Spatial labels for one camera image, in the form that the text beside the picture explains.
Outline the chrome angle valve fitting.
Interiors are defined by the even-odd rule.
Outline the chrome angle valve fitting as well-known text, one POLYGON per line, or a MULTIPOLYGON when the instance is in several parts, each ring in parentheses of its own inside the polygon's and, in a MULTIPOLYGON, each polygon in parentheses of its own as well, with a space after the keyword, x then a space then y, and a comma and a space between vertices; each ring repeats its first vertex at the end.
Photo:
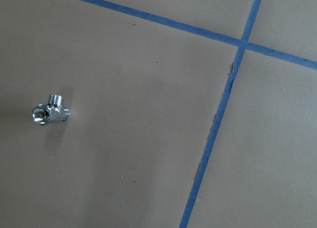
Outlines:
POLYGON ((32 111, 32 119, 38 125, 67 121, 70 110, 63 106, 63 96, 50 94, 46 105, 39 104, 32 111))

